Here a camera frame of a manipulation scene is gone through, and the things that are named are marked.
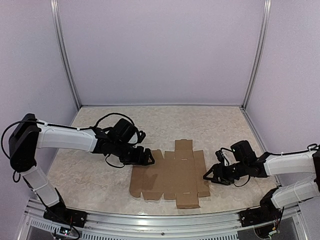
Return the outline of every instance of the robotic arm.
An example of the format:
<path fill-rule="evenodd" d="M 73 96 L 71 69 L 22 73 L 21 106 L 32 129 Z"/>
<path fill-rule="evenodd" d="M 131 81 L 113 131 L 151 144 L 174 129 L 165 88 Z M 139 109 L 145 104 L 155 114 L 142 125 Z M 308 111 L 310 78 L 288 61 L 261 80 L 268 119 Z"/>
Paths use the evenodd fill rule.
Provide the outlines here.
<path fill-rule="evenodd" d="M 84 227 L 87 213 L 66 208 L 59 192 L 50 184 L 47 176 L 37 166 L 36 149 L 62 148 L 75 149 L 109 157 L 115 155 L 123 165 L 147 166 L 155 163 L 149 148 L 135 147 L 143 141 L 146 134 L 139 131 L 132 120 L 121 118 L 113 127 L 99 128 L 97 124 L 88 128 L 78 128 L 47 123 L 37 120 L 34 114 L 28 113 L 17 122 L 18 126 L 9 137 L 10 165 L 19 179 L 23 180 L 34 191 L 46 206 L 45 219 L 59 223 L 69 223 L 76 227 Z M 3 133 L 13 127 L 9 126 Z"/>
<path fill-rule="evenodd" d="M 280 209 L 296 202 L 302 202 L 320 196 L 320 148 L 317 144 L 307 150 L 275 154 L 265 152 L 257 157 L 248 141 L 243 140 L 231 146 L 237 163 L 226 165 L 222 148 L 215 154 L 220 163 L 214 164 L 203 176 L 216 184 L 231 185 L 243 176 L 267 178 L 277 174 L 316 173 L 286 187 L 270 190 L 260 201 L 260 208 L 240 212 L 243 227 L 272 221 L 279 218 Z"/>

